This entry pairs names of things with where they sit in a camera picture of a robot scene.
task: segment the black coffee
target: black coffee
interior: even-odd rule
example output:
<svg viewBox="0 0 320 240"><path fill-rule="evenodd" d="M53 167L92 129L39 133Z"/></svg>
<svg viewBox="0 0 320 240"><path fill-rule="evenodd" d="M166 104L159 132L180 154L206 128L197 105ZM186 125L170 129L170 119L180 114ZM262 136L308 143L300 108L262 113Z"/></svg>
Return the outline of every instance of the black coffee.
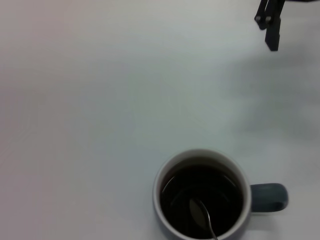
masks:
<svg viewBox="0 0 320 240"><path fill-rule="evenodd" d="M224 173L208 166L191 166L176 172L164 186L160 204L168 222L180 233L195 239L211 239L210 232L193 219L189 201L197 198L206 206L214 233L226 233L237 221L243 196Z"/></svg>

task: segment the metal spoon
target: metal spoon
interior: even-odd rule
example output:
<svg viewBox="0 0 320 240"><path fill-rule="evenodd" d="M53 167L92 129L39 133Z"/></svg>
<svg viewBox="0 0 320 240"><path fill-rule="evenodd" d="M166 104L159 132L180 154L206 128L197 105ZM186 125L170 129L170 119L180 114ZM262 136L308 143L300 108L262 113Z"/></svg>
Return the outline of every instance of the metal spoon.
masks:
<svg viewBox="0 0 320 240"><path fill-rule="evenodd" d="M191 216L196 224L198 224L204 230L209 230L212 238L214 240L218 240L216 234L212 230L210 215L204 203L197 198L191 198L189 201L189 208Z"/></svg>

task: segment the white surface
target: white surface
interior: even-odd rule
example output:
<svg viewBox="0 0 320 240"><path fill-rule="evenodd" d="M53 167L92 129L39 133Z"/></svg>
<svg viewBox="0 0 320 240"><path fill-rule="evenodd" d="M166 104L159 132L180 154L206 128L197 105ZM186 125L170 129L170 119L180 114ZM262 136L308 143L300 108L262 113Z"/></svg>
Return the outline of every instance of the white surface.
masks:
<svg viewBox="0 0 320 240"><path fill-rule="evenodd" d="M152 184L187 148L279 182L244 240L319 238L320 3L286 3L271 53L258 0L2 0L1 240L163 240Z"/></svg>

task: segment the mug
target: mug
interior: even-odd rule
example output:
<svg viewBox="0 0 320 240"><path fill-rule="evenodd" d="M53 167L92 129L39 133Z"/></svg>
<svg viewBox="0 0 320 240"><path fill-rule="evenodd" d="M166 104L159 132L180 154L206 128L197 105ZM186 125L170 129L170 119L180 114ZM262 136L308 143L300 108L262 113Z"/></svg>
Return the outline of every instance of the mug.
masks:
<svg viewBox="0 0 320 240"><path fill-rule="evenodd" d="M232 175L233 180L242 192L242 211L235 224L227 232L218 236L218 240L239 239L245 231L251 212L277 212L285 209L288 205L288 192L283 185L279 183L249 185L242 169L225 154L208 149L187 150L168 160L158 171L153 183L153 208L163 233L169 239L195 240L195 238L180 233L170 225L163 214L160 203L160 195L164 185L169 180L168 178L175 172L193 165L208 166Z"/></svg>

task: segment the mug handle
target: mug handle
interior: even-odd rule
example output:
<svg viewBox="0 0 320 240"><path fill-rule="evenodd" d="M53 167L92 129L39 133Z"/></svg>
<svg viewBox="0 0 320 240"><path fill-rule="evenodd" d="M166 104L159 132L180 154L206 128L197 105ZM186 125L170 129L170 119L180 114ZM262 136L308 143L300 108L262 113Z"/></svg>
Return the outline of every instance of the mug handle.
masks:
<svg viewBox="0 0 320 240"><path fill-rule="evenodd" d="M254 184L250 187L252 193L252 212L278 212L287 207L289 202L288 192L282 184Z"/></svg>

